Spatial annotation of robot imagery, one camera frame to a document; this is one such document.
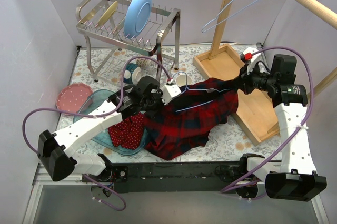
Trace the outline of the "red plaid skirt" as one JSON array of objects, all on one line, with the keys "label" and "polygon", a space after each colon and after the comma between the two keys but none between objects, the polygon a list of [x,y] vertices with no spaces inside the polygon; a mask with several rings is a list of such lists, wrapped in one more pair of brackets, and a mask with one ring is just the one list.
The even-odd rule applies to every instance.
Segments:
[{"label": "red plaid skirt", "polygon": [[194,147],[204,147],[211,129],[226,123],[227,117],[235,113],[239,105],[238,93],[234,91],[208,105],[178,113],[172,101],[144,118],[148,133],[145,149],[165,160],[172,160]]}]

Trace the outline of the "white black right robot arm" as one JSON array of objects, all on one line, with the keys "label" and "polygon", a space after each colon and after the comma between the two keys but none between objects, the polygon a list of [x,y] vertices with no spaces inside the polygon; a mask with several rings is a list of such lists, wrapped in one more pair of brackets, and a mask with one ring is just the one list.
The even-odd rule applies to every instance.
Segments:
[{"label": "white black right robot arm", "polygon": [[270,198],[310,201],[327,187],[327,181],[317,174],[310,153],[305,121],[312,108],[307,106],[305,87],[295,83],[297,60],[294,56],[275,55],[271,70],[262,72],[255,56],[247,54],[245,58],[236,80],[245,94],[258,89],[272,99],[282,159],[277,168],[266,158],[247,154],[246,163],[238,167],[239,176],[247,181],[256,176],[264,182]]}]

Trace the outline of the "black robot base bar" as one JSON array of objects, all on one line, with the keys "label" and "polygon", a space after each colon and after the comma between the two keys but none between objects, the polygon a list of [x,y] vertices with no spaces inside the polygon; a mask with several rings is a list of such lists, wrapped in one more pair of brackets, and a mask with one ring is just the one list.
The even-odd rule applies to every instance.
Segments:
[{"label": "black robot base bar", "polygon": [[111,184],[118,193],[220,191],[246,172],[240,161],[115,163],[82,181]]}]

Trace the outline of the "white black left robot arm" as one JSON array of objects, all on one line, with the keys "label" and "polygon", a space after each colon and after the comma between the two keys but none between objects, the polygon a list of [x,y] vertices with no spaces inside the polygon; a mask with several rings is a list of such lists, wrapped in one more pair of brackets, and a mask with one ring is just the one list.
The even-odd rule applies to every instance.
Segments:
[{"label": "white black left robot arm", "polygon": [[160,83],[145,76],[137,85],[128,86],[110,95],[89,115],[54,133],[45,130],[39,135],[37,156],[53,181],[70,174],[91,174],[99,181],[111,178],[112,165],[103,154],[85,155],[79,147],[109,127],[121,123],[140,111],[154,111],[162,106]]}]

